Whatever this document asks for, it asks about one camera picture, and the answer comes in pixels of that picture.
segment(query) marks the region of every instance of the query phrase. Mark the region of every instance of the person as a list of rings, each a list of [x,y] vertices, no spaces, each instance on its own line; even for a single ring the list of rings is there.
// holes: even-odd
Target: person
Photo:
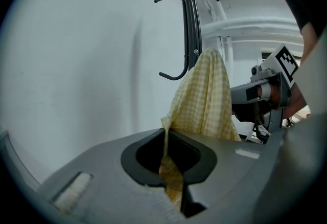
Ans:
[[[326,23],[326,10],[324,3],[319,0],[285,0],[290,7],[303,37],[303,55],[301,63],[303,64],[307,57],[314,50],[320,34],[323,32]],[[279,103],[279,86],[270,85],[270,99],[273,103]],[[261,87],[257,87],[258,97],[261,97]],[[296,112],[306,106],[306,101],[301,94],[296,83],[292,87],[292,96],[290,103],[284,109],[284,119],[293,116]]]

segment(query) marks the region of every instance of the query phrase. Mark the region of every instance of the gray surface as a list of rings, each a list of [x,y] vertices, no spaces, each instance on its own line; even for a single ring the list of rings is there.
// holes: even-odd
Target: gray surface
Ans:
[[[131,143],[147,137],[152,131],[138,133],[115,141],[97,145],[52,175],[39,189],[47,200],[51,200],[79,171],[94,175],[86,192],[72,211],[72,217],[88,223],[166,223],[186,221],[174,208],[163,188],[148,188],[139,185],[125,173],[121,166],[121,154]],[[271,135],[267,145],[247,142],[217,140],[179,131],[210,147],[218,162],[206,181],[189,186],[192,197],[209,207],[200,214],[187,219],[189,222],[208,222],[211,214],[222,223],[237,209],[251,215],[260,192],[267,182],[279,148],[281,134]],[[241,156],[235,150],[242,148],[260,152],[256,160]],[[244,207],[244,195],[248,207]]]
[[[166,223],[184,219],[164,188],[136,183],[122,168],[121,154],[156,130],[97,145],[53,174],[39,189],[51,200],[79,171],[94,176],[72,216],[87,223]]]
[[[206,181],[189,186],[194,201],[206,207],[212,206],[234,189],[257,161],[238,155],[235,150],[242,148],[262,153],[265,148],[264,145],[257,143],[217,140],[181,130],[179,132],[208,146],[217,155],[217,165]]]
[[[188,223],[252,223],[255,203],[269,179],[284,133],[284,130],[273,133],[260,158],[235,188]]]
[[[14,170],[3,141],[0,142],[2,143],[0,148],[2,158],[9,166],[20,190],[31,204],[53,223],[78,223],[77,219],[86,223],[175,221],[176,223],[243,224],[254,223],[255,220],[263,223],[267,220],[267,215],[270,214],[270,220],[275,217],[277,213],[275,209],[278,206],[279,211],[285,210],[285,206],[298,199],[303,193],[303,188],[308,187],[319,173],[327,149],[325,120],[326,115],[312,115],[308,120],[288,130],[273,133],[266,145],[245,142],[222,144],[222,141],[213,138],[186,133],[190,138],[211,147],[218,157],[217,168],[212,175],[203,183],[191,187],[192,195],[198,200],[213,204],[188,219],[172,207],[162,188],[140,186],[122,171],[120,165],[122,150],[130,143],[150,135],[154,130],[89,149],[51,176],[40,188],[39,194],[33,192]],[[235,155],[237,147],[261,151],[261,156],[254,162],[240,156],[237,162],[238,156]],[[247,168],[241,169],[240,165],[244,159],[247,159],[245,165]],[[91,182],[72,217],[67,217],[55,210],[48,200],[78,171],[92,173],[95,175],[94,180],[97,180]],[[230,183],[231,177],[237,180],[233,184]],[[276,196],[279,192],[283,194],[282,201],[279,201]],[[258,205],[264,206],[270,202],[272,203],[268,208],[258,208]]]
[[[19,179],[25,182],[31,189],[36,191],[40,187],[40,183],[33,177],[33,175],[27,170],[25,165],[20,160],[14,147],[12,146],[9,138],[9,133],[3,131],[0,135],[0,147],[3,148],[3,152],[6,153],[12,164],[14,165],[13,170],[17,171]]]
[[[284,110],[282,108],[278,110],[271,109],[268,113],[262,116],[264,120],[263,126],[270,133],[280,130],[283,121],[283,115],[284,115]]]

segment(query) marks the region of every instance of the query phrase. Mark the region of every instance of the yellow checkered cloth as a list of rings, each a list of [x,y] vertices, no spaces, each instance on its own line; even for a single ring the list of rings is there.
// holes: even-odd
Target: yellow checkered cloth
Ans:
[[[225,64],[217,50],[208,49],[185,75],[170,106],[161,119],[166,130],[165,151],[169,128],[192,133],[241,141],[231,120],[231,96]]]

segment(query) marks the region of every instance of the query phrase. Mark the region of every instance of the black metal pole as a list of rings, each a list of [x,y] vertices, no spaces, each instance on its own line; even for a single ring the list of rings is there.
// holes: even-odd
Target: black metal pole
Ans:
[[[183,15],[184,15],[184,70],[177,77],[171,77],[164,73],[159,73],[161,76],[170,80],[177,80],[182,78],[187,69],[195,66],[200,54],[202,53],[202,36],[199,13],[196,6],[196,0],[182,0],[183,2]]]

